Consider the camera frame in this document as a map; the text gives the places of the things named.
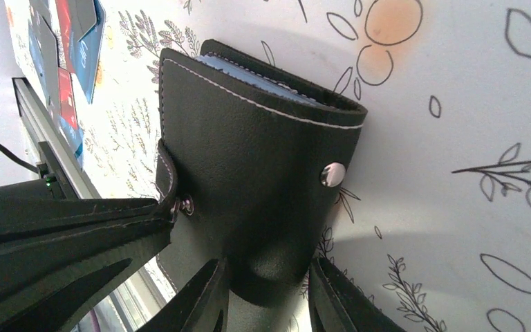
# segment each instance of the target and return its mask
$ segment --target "metal rivet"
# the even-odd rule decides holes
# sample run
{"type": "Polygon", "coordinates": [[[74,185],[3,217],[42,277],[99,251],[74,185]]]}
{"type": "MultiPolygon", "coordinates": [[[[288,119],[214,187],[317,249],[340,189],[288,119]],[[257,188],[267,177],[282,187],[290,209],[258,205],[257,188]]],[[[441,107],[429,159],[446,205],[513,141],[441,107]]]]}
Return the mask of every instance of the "metal rivet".
{"type": "Polygon", "coordinates": [[[331,163],[325,166],[320,175],[320,181],[325,187],[337,187],[345,178],[345,166],[341,163],[331,163]]]}
{"type": "Polygon", "coordinates": [[[182,197],[180,211],[184,211],[184,213],[189,216],[194,213],[194,203],[192,202],[192,197],[190,197],[190,195],[186,194],[182,197]]]}

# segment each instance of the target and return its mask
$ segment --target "patterned tablecloth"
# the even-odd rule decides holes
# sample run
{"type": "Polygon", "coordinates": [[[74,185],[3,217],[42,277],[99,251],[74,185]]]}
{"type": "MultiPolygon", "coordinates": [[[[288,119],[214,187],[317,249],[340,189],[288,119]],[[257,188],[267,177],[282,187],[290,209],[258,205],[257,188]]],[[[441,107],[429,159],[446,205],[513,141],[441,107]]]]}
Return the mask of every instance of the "patterned tablecloth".
{"type": "MultiPolygon", "coordinates": [[[[102,196],[157,197],[160,50],[217,39],[369,110],[320,255],[407,331],[531,331],[531,2],[100,2],[94,99],[75,106],[102,196]]],[[[28,2],[6,3],[39,87],[28,2]]],[[[301,300],[289,330],[309,325],[301,300]]]]}

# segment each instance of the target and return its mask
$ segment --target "card holder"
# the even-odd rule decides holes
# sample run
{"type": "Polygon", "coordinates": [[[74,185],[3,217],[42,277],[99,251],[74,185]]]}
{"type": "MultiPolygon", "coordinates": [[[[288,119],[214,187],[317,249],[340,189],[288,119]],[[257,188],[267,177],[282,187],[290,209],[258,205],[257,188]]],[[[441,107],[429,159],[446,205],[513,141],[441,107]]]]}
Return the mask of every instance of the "card holder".
{"type": "MultiPolygon", "coordinates": [[[[324,170],[348,167],[367,110],[218,41],[205,41],[201,55],[231,67],[161,52],[158,149],[174,162],[177,195],[194,202],[189,222],[206,260],[227,257],[232,290],[275,306],[304,278],[340,189],[324,170]],[[230,74],[239,68],[285,92],[230,74]]],[[[167,192],[162,168],[158,158],[167,192]]],[[[160,261],[178,274],[186,257],[160,261]]]]}

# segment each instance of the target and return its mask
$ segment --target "black cable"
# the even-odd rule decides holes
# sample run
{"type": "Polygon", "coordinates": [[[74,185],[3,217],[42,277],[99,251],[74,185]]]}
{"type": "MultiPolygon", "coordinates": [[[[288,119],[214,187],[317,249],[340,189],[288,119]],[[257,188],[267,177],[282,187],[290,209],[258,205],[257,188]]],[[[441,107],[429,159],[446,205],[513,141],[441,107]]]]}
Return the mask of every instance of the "black cable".
{"type": "Polygon", "coordinates": [[[29,169],[30,171],[39,174],[39,171],[37,170],[37,167],[31,165],[30,163],[27,163],[21,159],[19,159],[18,156],[14,155],[9,149],[1,145],[0,143],[0,152],[7,156],[9,159],[13,160],[16,164],[25,167],[26,169],[29,169]]]}

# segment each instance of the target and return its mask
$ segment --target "wallet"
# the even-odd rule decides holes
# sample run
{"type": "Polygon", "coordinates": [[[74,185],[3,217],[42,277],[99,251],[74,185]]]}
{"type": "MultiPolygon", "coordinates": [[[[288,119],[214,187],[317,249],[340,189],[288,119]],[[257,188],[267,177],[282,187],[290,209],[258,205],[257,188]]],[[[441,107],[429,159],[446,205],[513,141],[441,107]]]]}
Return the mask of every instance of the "wallet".
{"type": "MultiPolygon", "coordinates": [[[[159,98],[160,195],[192,198],[194,251],[227,258],[238,296],[282,303],[301,284],[339,194],[321,174],[348,167],[367,110],[215,40],[195,59],[162,50],[159,98]]],[[[190,277],[178,277],[186,251],[165,250],[158,261],[182,280],[176,288],[190,277]]]]}

